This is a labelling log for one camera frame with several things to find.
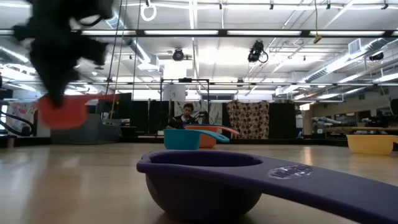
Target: ceiling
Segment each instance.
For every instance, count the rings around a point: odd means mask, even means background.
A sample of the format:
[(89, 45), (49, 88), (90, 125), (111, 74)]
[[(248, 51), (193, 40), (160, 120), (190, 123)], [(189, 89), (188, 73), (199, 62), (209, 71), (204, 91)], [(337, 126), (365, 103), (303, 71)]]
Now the ceiling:
[[(197, 11), (193, 10), (190, 19), (190, 0), (152, 0), (156, 5), (157, 14), (151, 21), (144, 21), (140, 16), (140, 1), (123, 1), (121, 17), (127, 11), (125, 28), (127, 29), (313, 29), (316, 26), (315, 10), (304, 10), (312, 7), (313, 0), (274, 0), (274, 10), (269, 10), (270, 1), (260, 0), (222, 0), (223, 10), (219, 9), (219, 0), (198, 0)], [(389, 8), (381, 10), (384, 1), (372, 0), (331, 0), (331, 9), (326, 9), (326, 0), (317, 0), (318, 28), (339, 30), (395, 30), (398, 28), (398, 0), (388, 0)], [(119, 11), (120, 1), (114, 3), (114, 10)], [(151, 9), (145, 10), (150, 17)], [(25, 22), (30, 16), (30, 8), (24, 1), (0, 0), (0, 27), (10, 29), (15, 24)], [(90, 29), (111, 29), (103, 21)], [(139, 60), (135, 59), (134, 51), (126, 46), (122, 38), (101, 38), (109, 42), (106, 65), (103, 70), (96, 70), (91, 62), (81, 60), (77, 68), (84, 80), (104, 82), (109, 76), (115, 81), (118, 74), (119, 82), (158, 82), (162, 74), (159, 71), (141, 70)], [(248, 52), (256, 40), (263, 41), (269, 53), (269, 61), (265, 64), (250, 65)], [(314, 68), (322, 67), (327, 61), (345, 54), (348, 44), (354, 39), (334, 38), (322, 39), (317, 44), (313, 39), (293, 38), (253, 38), (253, 37), (199, 37), (193, 41), (191, 37), (140, 37), (136, 40), (148, 55), (156, 55), (160, 65), (171, 64), (170, 53), (175, 49), (182, 49), (189, 60), (178, 64), (187, 68), (187, 77), (194, 78), (193, 46), (195, 45), (195, 60), (197, 62), (197, 77), (209, 78), (215, 82), (236, 82), (244, 78), (246, 82), (298, 82), (303, 74)], [(0, 46), (25, 55), (26, 49), (12, 44), (10, 39), (0, 40)], [(322, 82), (338, 82), (343, 78), (358, 72), (386, 63), (396, 58), (396, 45), (392, 44), (385, 50), (383, 61), (365, 62), (358, 59), (354, 63), (335, 70), (333, 73), (320, 78)], [(131, 85), (119, 85), (118, 89), (130, 90)], [(135, 89), (156, 90), (159, 84), (140, 85)], [(236, 88), (236, 86), (213, 86), (212, 89), (222, 90)], [(260, 86), (259, 90), (275, 90), (277, 86)], [(294, 92), (319, 91), (318, 88), (299, 88)]]

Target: orange measuring cup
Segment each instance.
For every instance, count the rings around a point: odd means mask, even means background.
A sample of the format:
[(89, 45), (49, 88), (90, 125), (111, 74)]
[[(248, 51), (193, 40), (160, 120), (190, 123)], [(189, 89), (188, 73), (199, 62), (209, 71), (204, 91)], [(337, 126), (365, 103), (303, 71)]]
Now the orange measuring cup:
[[(232, 128), (214, 125), (214, 124), (187, 124), (184, 126), (185, 129), (194, 129), (194, 130), (205, 130), (205, 131), (213, 131), (217, 132), (217, 130), (222, 129), (225, 131), (229, 131), (232, 134), (239, 134), (236, 130)], [(205, 134), (200, 135), (200, 148), (212, 148), (217, 144), (217, 140), (212, 137), (209, 137)]]

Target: wooden floor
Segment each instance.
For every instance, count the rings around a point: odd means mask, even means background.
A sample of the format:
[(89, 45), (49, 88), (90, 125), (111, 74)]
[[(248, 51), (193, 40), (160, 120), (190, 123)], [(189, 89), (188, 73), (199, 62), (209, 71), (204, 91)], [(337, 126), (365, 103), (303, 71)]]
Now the wooden floor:
[[(352, 155), (331, 146), (219, 145), (245, 152), (398, 185), (398, 155)], [(171, 220), (151, 199), (135, 165), (162, 144), (42, 146), (0, 154), (1, 224), (166, 224)], [(236, 223), (353, 223), (344, 218), (263, 195)]]

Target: yellow bowl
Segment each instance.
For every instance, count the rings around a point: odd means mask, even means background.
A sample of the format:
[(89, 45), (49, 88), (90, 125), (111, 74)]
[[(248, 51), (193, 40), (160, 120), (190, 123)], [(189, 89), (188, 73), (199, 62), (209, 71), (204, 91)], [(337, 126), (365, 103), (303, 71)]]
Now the yellow bowl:
[(393, 135), (348, 134), (347, 139), (348, 147), (353, 153), (370, 155), (389, 155), (393, 143), (398, 143), (398, 136)]

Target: person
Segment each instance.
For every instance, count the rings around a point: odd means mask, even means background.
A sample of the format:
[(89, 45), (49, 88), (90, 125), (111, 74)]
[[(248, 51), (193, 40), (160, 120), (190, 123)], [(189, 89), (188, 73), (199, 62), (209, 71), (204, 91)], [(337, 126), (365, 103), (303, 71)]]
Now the person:
[(191, 103), (184, 105), (183, 114), (175, 116), (173, 120), (170, 120), (169, 124), (166, 126), (166, 129), (180, 129), (183, 128), (184, 124), (199, 124), (199, 122), (191, 116), (192, 111), (193, 105)]

